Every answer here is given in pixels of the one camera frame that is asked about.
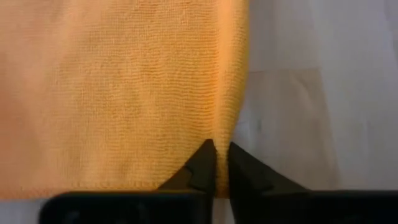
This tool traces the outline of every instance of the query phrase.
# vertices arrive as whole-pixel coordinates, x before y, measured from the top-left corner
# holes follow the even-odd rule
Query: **white surface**
[[[305,176],[309,169],[318,166],[315,160],[310,160],[312,163],[306,159],[315,157],[335,160],[338,178],[334,184],[339,188],[398,189],[398,1],[250,1],[250,72],[233,140],[303,184],[311,181]],[[281,139],[286,139],[281,138],[283,122],[274,119],[281,115],[280,107],[274,105],[283,102],[273,100],[288,100],[294,95],[285,95],[289,89],[284,89],[274,97],[273,83],[266,75],[292,76],[293,71],[305,80],[309,75],[300,72],[305,69],[319,70],[322,78],[325,91],[324,97],[319,97],[328,108],[331,136],[331,143],[326,139],[325,144],[330,145],[332,153],[307,150],[303,156],[295,154],[301,151],[292,151],[291,155],[297,156],[289,157],[285,151],[282,154],[284,149],[276,150],[285,144]],[[289,80],[278,82],[283,87]],[[299,90],[292,103],[303,97],[304,111],[320,113],[317,109],[322,104],[314,96],[317,92],[310,86]],[[311,116],[302,119],[318,123]],[[294,167],[298,173],[294,175],[289,164],[304,166]],[[34,224],[41,203],[0,202],[0,223]],[[215,223],[233,222],[228,201],[216,200],[214,211]]]

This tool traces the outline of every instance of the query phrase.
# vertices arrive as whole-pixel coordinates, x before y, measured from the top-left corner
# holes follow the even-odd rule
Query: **microfiber cloth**
[[[0,198],[156,189],[205,139],[226,195],[247,4],[0,1]]]

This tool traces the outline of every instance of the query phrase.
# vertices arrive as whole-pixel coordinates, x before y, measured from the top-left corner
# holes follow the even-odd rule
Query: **orange cloth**
[[[0,198],[149,190],[226,150],[246,0],[0,1]]]

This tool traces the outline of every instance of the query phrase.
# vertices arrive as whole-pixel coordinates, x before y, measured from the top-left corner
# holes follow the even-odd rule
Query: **knit fabric texture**
[[[209,138],[225,196],[247,4],[0,1],[0,198],[156,189]]]

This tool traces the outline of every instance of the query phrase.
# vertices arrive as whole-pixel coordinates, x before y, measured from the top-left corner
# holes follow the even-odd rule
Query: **orange towel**
[[[0,198],[149,190],[226,149],[246,0],[0,1]]]

